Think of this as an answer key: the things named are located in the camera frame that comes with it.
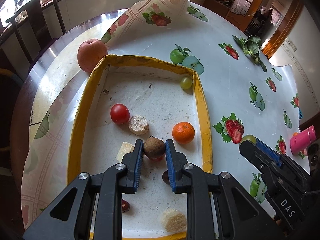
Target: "wall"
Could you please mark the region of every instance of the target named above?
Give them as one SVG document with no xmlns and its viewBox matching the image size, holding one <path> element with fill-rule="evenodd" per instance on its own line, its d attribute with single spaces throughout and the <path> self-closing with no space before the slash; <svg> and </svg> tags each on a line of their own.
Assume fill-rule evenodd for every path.
<svg viewBox="0 0 320 240">
<path fill-rule="evenodd" d="M 66 31 L 78 26 L 86 20 L 98 15 L 130 8 L 140 0 L 61 0 L 58 2 Z M 49 6 L 43 11 L 51 37 L 60 37 L 62 31 L 54 6 Z M 40 51 L 40 46 L 31 29 L 29 22 L 19 28 L 20 35 L 34 59 Z M 28 76 L 29 62 L 18 43 L 15 34 L 12 34 L 1 46 L 18 75 L 25 80 Z"/>
<path fill-rule="evenodd" d="M 288 45 L 292 41 L 297 50 Z M 299 93 L 299 104 L 303 114 L 300 123 L 320 111 L 320 31 L 308 10 L 304 7 L 284 44 L 271 57 L 273 65 L 291 64 Z"/>
</svg>

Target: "pink bottle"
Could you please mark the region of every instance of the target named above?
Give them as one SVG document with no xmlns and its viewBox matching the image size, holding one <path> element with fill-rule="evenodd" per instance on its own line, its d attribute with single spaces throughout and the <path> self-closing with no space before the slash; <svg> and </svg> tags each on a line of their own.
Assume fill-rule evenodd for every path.
<svg viewBox="0 0 320 240">
<path fill-rule="evenodd" d="M 313 125 L 290 139 L 290 149 L 293 155 L 307 148 L 316 140 L 316 132 Z"/>
</svg>

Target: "cherry tomato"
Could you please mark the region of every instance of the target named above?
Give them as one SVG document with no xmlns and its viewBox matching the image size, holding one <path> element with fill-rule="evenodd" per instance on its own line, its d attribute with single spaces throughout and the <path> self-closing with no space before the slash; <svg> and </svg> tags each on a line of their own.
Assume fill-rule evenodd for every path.
<svg viewBox="0 0 320 240">
<path fill-rule="evenodd" d="M 123 104 L 115 104 L 110 110 L 111 120 L 116 124 L 128 122 L 130 119 L 129 109 Z"/>
</svg>

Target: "chair backrest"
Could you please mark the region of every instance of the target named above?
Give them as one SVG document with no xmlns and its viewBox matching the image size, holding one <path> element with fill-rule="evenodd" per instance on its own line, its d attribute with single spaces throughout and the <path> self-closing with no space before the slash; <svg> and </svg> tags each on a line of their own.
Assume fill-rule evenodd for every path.
<svg viewBox="0 0 320 240">
<path fill-rule="evenodd" d="M 41 0 L 31 0 L 28 3 L 26 3 L 25 5 L 23 5 L 11 18 L 7 19 L 5 22 L 12 23 L 12 27 L 14 29 L 14 32 L 17 36 L 18 42 L 24 52 L 24 54 L 26 55 L 28 61 L 30 63 L 32 63 L 32 58 L 21 38 L 21 35 L 19 33 L 18 30 L 18 26 L 17 26 L 17 22 L 15 20 L 15 18 L 23 11 L 27 11 L 28 14 L 28 20 L 30 22 L 30 25 L 32 27 L 32 30 L 36 36 L 36 39 L 40 45 L 40 48 L 43 49 L 47 46 L 47 44 L 51 41 L 51 36 L 47 27 L 47 23 L 44 20 L 44 15 L 42 12 L 42 8 L 41 8 L 41 4 L 40 4 Z M 62 33 L 65 34 L 66 33 L 66 29 L 64 27 L 63 24 L 63 20 L 61 17 L 61 13 L 60 13 L 60 9 L 58 7 L 57 4 L 57 0 L 52 0 L 57 16 L 58 16 L 58 20 L 60 23 L 60 27 L 62 30 Z"/>
</svg>

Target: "strawberry print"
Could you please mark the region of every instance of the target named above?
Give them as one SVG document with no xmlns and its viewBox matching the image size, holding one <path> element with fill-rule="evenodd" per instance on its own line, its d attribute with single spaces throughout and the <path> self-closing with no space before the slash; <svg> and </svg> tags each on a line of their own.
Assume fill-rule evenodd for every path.
<svg viewBox="0 0 320 240">
<path fill-rule="evenodd" d="M 302 151 L 300 151 L 299 153 L 298 153 L 298 155 L 302 158 L 302 159 L 304 159 L 306 156 L 304 155 L 304 150 L 302 150 Z"/>
<path fill-rule="evenodd" d="M 232 141 L 235 144 L 240 143 L 244 133 L 244 127 L 241 120 L 236 118 L 235 113 L 231 113 L 230 117 L 222 117 L 221 122 L 213 125 L 215 130 L 221 134 L 224 142 Z"/>
<path fill-rule="evenodd" d="M 265 80 L 265 82 L 267 83 L 267 85 L 269 86 L 269 88 L 270 88 L 271 90 L 273 90 L 273 92 L 276 92 L 276 85 L 275 85 L 275 83 L 271 80 L 270 77 L 268 77 L 268 78 Z"/>
<path fill-rule="evenodd" d="M 282 138 L 282 135 L 280 135 L 280 139 L 279 139 L 278 142 L 277 142 L 276 151 L 277 151 L 279 154 L 285 154 L 285 141 L 284 141 L 284 139 Z"/>
<path fill-rule="evenodd" d="M 299 107 L 299 97 L 298 97 L 298 93 L 296 94 L 295 97 L 292 98 L 292 101 L 290 102 L 291 105 L 293 105 L 294 108 Z"/>
<path fill-rule="evenodd" d="M 116 25 L 116 23 L 114 23 L 113 25 L 111 25 L 111 27 L 109 28 L 108 31 L 112 35 L 116 31 L 116 29 L 117 29 L 117 25 Z"/>
<path fill-rule="evenodd" d="M 159 5 L 157 5 L 157 4 L 155 4 L 155 3 L 153 3 L 153 4 L 151 5 L 151 8 L 153 9 L 153 11 L 154 11 L 155 13 L 160 13 L 160 12 L 161 12 Z"/>
<path fill-rule="evenodd" d="M 163 27 L 171 23 L 171 18 L 165 16 L 164 12 L 160 10 L 157 4 L 153 3 L 149 9 L 152 11 L 142 13 L 143 18 L 146 19 L 148 24 L 154 24 Z"/>
<path fill-rule="evenodd" d="M 126 15 L 125 13 L 123 15 L 121 15 L 118 19 L 118 26 L 122 26 L 124 25 L 125 21 L 129 18 L 128 15 Z"/>
<path fill-rule="evenodd" d="M 231 44 L 218 44 L 220 46 L 220 48 L 222 48 L 224 50 L 224 52 L 227 55 L 230 55 L 231 57 L 233 57 L 234 59 L 239 59 L 239 54 L 238 52 L 231 46 Z"/>
<path fill-rule="evenodd" d="M 29 205 L 21 206 L 23 224 L 26 226 L 29 222 Z"/>
</svg>

